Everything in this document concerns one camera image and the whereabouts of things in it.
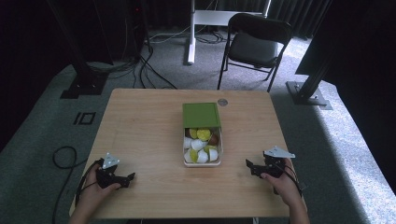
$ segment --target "human hand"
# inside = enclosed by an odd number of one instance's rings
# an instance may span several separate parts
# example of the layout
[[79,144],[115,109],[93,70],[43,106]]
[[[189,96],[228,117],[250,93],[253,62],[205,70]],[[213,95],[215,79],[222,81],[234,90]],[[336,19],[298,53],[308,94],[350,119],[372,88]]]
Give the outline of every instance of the human hand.
[[95,210],[102,201],[114,190],[119,189],[119,183],[112,184],[102,189],[96,180],[96,170],[100,165],[95,164],[87,175],[83,191],[79,195],[78,205],[70,217],[69,223],[88,223]]
[[[290,170],[291,162],[288,159],[284,159],[286,163],[286,172],[293,176]],[[277,193],[282,197],[283,202],[290,209],[290,224],[309,224],[309,217],[306,212],[306,207],[303,199],[300,195],[299,190],[297,190],[294,182],[286,175],[282,174],[279,178],[275,178],[266,173],[262,173],[261,177],[269,182],[277,191]]]
[[[288,172],[289,175],[293,176],[292,170],[288,168],[291,167],[290,160],[284,160],[286,163],[285,171]],[[302,200],[296,185],[286,174],[282,174],[279,178],[268,175],[267,173],[262,173],[261,176],[276,189],[276,192],[280,195],[286,205],[291,206]]]

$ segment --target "box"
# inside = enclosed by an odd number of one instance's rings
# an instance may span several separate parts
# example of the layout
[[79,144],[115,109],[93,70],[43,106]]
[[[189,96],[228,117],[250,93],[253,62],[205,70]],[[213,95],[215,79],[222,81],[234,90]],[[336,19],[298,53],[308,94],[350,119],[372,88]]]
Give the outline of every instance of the box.
[[187,167],[215,167],[223,155],[216,103],[183,104],[183,157]]

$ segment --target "wire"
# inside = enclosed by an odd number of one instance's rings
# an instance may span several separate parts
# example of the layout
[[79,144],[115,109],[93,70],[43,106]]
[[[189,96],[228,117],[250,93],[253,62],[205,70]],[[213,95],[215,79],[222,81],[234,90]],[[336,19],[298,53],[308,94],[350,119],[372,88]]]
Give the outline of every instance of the wire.
[[124,44],[124,50],[122,52],[121,60],[123,60],[123,56],[125,55],[127,46],[128,46],[128,22],[125,18],[125,44]]
[[[56,155],[57,155],[57,153],[58,153],[59,151],[61,151],[61,150],[65,150],[65,149],[71,149],[72,152],[73,152],[73,156],[74,156],[74,157],[73,157],[73,164],[70,165],[70,166],[62,166],[62,165],[58,164],[58,162],[56,161]],[[66,187],[67,182],[69,182],[70,176],[71,176],[71,174],[73,173],[74,168],[80,166],[81,164],[85,163],[86,161],[87,161],[87,159],[86,159],[86,160],[83,160],[83,161],[81,161],[81,162],[79,162],[79,163],[77,163],[77,151],[76,151],[76,149],[73,148],[73,147],[59,147],[59,148],[57,148],[57,149],[52,153],[52,162],[53,162],[53,164],[54,164],[56,167],[58,167],[59,169],[62,169],[62,170],[70,170],[70,171],[69,171],[69,174],[67,175],[66,180],[64,181],[64,184],[62,185],[62,189],[61,189],[61,191],[59,192],[58,197],[57,197],[57,199],[56,199],[56,203],[55,203],[55,206],[54,206],[54,209],[53,209],[53,212],[52,212],[52,224],[55,224],[56,212],[57,212],[57,210],[58,210],[59,201],[61,200],[61,196],[62,196],[62,194],[64,193],[64,189],[65,189],[65,187]]]
[[296,181],[298,182],[297,174],[293,171],[293,169],[291,169],[288,165],[285,165],[285,167],[286,167],[286,168],[289,168],[289,169],[293,172],[294,178],[295,178]]
[[287,175],[287,176],[291,179],[291,181],[293,181],[293,183],[294,183],[294,185],[296,186],[298,192],[300,193],[300,196],[303,197],[303,191],[300,189],[300,186],[298,185],[297,180],[294,179],[288,172],[286,172],[284,169],[282,169],[280,166],[276,165],[275,163],[274,163],[274,166],[275,166],[277,169],[279,169],[280,171],[282,171],[283,174]]
[[151,58],[152,54],[154,53],[154,49],[152,48],[152,46],[148,45],[148,58],[146,60],[143,59],[143,57],[140,57],[140,61],[143,62],[142,66],[140,67],[139,70],[139,79],[140,79],[140,83],[142,84],[143,88],[145,89],[145,83],[143,82],[143,78],[142,78],[142,74],[143,74],[143,69],[146,68],[146,64],[149,61],[149,59]]
[[84,191],[84,189],[87,189],[88,187],[90,187],[90,186],[92,186],[92,185],[94,185],[94,184],[97,184],[98,182],[93,182],[93,183],[91,183],[90,185],[88,185],[88,186],[85,186],[80,192],[79,192],[79,194],[81,194],[82,193],[82,191]]
[[[173,89],[177,90],[177,87],[172,84],[170,81],[168,81],[166,78],[164,78],[163,76],[161,76],[150,64],[149,62],[147,62],[144,58],[142,58],[142,60],[146,63],[146,65],[148,65],[148,67],[150,68],[150,70],[155,73],[160,79],[162,79],[163,81],[165,81],[166,83],[168,83],[170,86],[172,86]],[[150,82],[150,84],[155,88],[154,84],[150,81],[148,75],[147,75],[147,79]]]
[[117,77],[108,77],[107,80],[118,79],[118,78],[121,78],[121,77],[125,77],[125,76],[127,76],[127,75],[129,75],[131,73],[134,73],[135,69],[136,69],[136,66],[132,67],[130,70],[126,71],[124,74],[121,74],[121,75],[119,75]]
[[157,36],[161,36],[161,35],[165,35],[165,36],[170,35],[170,37],[166,38],[166,39],[163,40],[163,41],[151,42],[152,44],[161,44],[161,43],[164,43],[164,42],[166,42],[166,41],[168,41],[168,40],[170,40],[170,39],[172,39],[172,38],[174,38],[174,37],[176,37],[176,36],[183,35],[184,32],[185,32],[187,29],[189,29],[189,28],[190,28],[190,26],[187,27],[186,29],[182,30],[181,32],[176,33],[176,34],[157,34],[157,35],[154,35],[154,36],[150,37],[149,39],[151,40],[151,39],[153,39],[153,38],[155,38],[155,37],[157,37]]
[[97,72],[97,73],[113,73],[113,72],[120,72],[120,71],[128,71],[131,68],[134,68],[136,66],[137,61],[134,59],[129,59],[128,62],[120,64],[120,65],[114,65],[110,67],[96,67],[93,65],[89,65],[89,67],[92,69],[92,71]]
[[87,171],[85,172],[85,174],[82,176],[81,180],[79,181],[79,184],[78,184],[78,187],[77,187],[77,191],[76,191],[75,206],[77,206],[77,204],[78,204],[79,195],[80,195],[81,192],[85,189],[85,188],[83,188],[82,186],[84,185],[85,180],[87,179],[88,173],[91,171],[92,167],[93,167],[95,164],[99,164],[99,163],[100,163],[99,161],[95,161],[93,164],[91,164],[90,167],[88,167],[88,169],[87,169]]
[[195,37],[198,41],[200,41],[202,43],[206,43],[206,44],[219,44],[219,43],[227,41],[227,39],[224,38],[224,36],[218,32],[206,33],[206,34],[201,34],[201,35],[213,35],[216,38],[216,40],[208,40],[208,39],[204,39],[201,37]]

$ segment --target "gray carpet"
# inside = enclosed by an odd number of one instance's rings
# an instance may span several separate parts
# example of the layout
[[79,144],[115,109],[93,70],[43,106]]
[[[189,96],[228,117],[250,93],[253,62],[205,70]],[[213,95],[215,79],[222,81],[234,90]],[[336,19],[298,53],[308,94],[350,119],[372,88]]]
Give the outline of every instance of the gray carpet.
[[[294,72],[308,45],[309,41],[292,39],[271,97],[288,149],[297,156],[293,163],[299,179],[309,186],[304,191],[304,198],[311,221],[393,223],[396,220],[395,196],[336,88],[326,82],[319,85],[333,110],[295,105],[290,98],[285,82],[306,80],[306,76],[295,76]],[[174,38],[152,46],[154,53],[149,60],[150,65],[178,89],[216,88],[224,44],[197,42],[193,65],[186,65],[186,38]],[[146,47],[142,54],[148,56]],[[104,67],[100,63],[93,65]],[[86,159],[111,91],[143,87],[138,77],[140,66],[141,63],[134,72],[111,74],[102,95],[82,95],[76,100],[60,100],[62,92],[68,89],[76,75],[72,66],[67,66],[51,81],[29,117],[0,154],[0,223],[51,223],[57,196],[69,172],[55,167],[53,152],[59,147],[70,146],[77,150],[78,161]],[[144,73],[142,77],[147,88],[154,88],[149,85],[147,77],[155,88],[169,88],[152,71],[144,72],[148,74]],[[224,74],[221,88],[266,91],[268,82],[261,80],[260,74],[230,67],[230,71]],[[78,113],[95,113],[92,124],[75,124]],[[73,154],[65,150],[56,158],[63,165],[70,165]],[[68,210],[83,168],[81,165],[74,170],[65,187],[56,223],[67,223]],[[94,220],[92,223],[125,222]],[[288,223],[288,220],[261,218],[260,223]]]

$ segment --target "metal stand base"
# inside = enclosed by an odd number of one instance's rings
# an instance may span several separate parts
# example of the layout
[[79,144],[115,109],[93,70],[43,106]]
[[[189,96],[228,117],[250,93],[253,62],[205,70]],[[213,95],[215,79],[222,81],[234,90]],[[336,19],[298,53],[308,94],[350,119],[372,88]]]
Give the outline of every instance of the metal stand base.
[[317,89],[310,98],[302,99],[298,96],[298,93],[300,91],[300,88],[304,85],[303,82],[288,81],[286,82],[286,85],[293,99],[293,102],[296,105],[318,105],[319,108],[322,110],[332,110],[332,105],[330,104],[330,101],[323,98],[319,89]]
[[73,80],[69,90],[64,91],[61,99],[77,99],[80,95],[100,95],[106,84],[108,74],[100,74],[91,85],[80,85],[78,76]]

